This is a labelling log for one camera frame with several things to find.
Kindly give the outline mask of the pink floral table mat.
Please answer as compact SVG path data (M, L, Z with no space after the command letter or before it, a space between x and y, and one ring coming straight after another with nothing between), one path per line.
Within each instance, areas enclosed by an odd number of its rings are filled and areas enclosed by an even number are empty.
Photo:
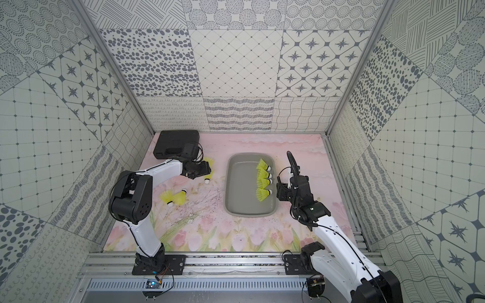
M158 185L153 193L150 222L167 251L218 252L282 252L299 251L317 237L308 228L291 218L290 204L282 202L276 212L267 217L235 217L224 208L227 164L240 153L263 153L275 162L277 176L289 172L287 152L290 151L301 173L309 177L314 198L332 213L340 228L353 237L327 151L320 135L306 134L231 134L203 133L200 143L204 155L214 159L210 184L203 178L178 176ZM167 190L173 194L185 189L186 203L165 205L159 195Z

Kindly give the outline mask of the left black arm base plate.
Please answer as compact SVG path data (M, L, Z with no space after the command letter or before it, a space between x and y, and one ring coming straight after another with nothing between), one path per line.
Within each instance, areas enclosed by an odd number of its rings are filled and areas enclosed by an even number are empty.
M182 275L187 255L166 255L161 246L154 257L147 257L136 253L132 275L161 275L163 273Z

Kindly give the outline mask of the grey plastic storage box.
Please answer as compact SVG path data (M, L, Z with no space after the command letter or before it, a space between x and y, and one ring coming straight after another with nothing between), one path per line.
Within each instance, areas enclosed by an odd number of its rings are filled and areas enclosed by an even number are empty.
M256 197L257 165L264 160L270 167L270 184L266 187L271 194L263 201ZM276 192L275 162L270 155L242 153L233 155L227 165L224 197L225 211L235 217L267 217L273 215L279 201Z

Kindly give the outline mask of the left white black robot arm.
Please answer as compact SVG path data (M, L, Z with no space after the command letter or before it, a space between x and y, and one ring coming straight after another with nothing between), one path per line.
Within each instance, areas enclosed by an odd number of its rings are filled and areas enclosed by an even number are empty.
M179 155L145 170L123 171L115 182L109 200L109 213L125 223L134 237L137 253L154 258L162 249L150 223L154 188L179 175L196 179L211 173L210 164L203 160L202 146L190 141Z

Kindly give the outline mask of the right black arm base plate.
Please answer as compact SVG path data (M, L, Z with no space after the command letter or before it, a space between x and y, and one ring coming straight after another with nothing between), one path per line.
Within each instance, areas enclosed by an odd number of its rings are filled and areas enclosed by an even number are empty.
M286 275L318 275L319 273L313 268L311 256L319 250L324 250L325 246L319 242L313 242L305 245L299 254L286 250L282 253L282 261L285 267Z

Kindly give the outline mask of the black plastic tool case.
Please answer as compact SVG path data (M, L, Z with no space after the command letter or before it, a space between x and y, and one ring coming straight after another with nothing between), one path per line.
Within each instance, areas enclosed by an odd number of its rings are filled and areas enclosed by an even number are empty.
M197 130L165 130L159 137L153 151L156 159L170 159L181 155L187 143L198 144L200 134Z

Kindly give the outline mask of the yellow shuttlecock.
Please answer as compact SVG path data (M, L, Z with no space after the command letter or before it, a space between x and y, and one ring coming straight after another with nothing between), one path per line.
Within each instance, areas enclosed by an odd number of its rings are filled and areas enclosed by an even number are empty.
M271 184L272 184L271 179L258 178L256 180L256 185L257 185L258 189L265 189Z
M271 179L272 174L267 170L258 169L257 178L259 178L259 179Z
M208 165L210 166L210 168L212 168L213 165L214 165L214 163L215 163L214 159L211 159L209 157L204 158L204 161L206 161L208 163Z
M212 170L210 174L205 175L204 183L210 184L211 179L213 178L214 171Z
M186 193L185 189L181 190L179 193L173 195L173 203L180 207L186 203Z
M260 188L258 188L256 190L256 199L258 201L264 201L271 194L272 194L272 191L270 189L260 189Z
M163 202L165 205L170 205L174 201L173 191L172 190L164 191L163 193L161 193L159 195L159 198L160 198L161 202Z
M271 167L263 159L259 160L256 168L258 170L264 170L264 171L267 171L267 172L271 171Z

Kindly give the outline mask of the small green circuit board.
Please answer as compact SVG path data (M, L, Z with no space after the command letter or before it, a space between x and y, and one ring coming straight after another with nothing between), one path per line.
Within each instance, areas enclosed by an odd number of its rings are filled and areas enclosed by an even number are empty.
M158 280L149 279L146 282L145 288L146 289L160 289L161 288L161 284L160 284L160 282Z

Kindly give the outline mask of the aluminium mounting rail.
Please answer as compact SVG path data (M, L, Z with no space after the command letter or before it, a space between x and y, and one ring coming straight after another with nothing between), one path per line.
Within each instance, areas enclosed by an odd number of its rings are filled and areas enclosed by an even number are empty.
M285 274L289 267L286 258L294 258L297 265L300 257L297 253L183 253L183 261L177 259L180 253L165 255L170 263L168 270L162 273L173 272L177 278L213 277L213 276L277 276ZM131 251L90 253L85 260L79 278L131 278L133 272L139 277L154 278L155 273L148 269L139 269L135 264L135 253Z

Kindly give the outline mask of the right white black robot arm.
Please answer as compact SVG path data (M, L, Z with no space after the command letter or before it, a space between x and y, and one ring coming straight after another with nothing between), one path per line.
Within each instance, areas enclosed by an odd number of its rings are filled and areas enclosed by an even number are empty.
M370 261L341 230L330 210L314 199L309 178L290 175L280 179L276 197L291 203L290 215L321 240L301 249L303 264L323 275L347 302L402 302L399 279Z

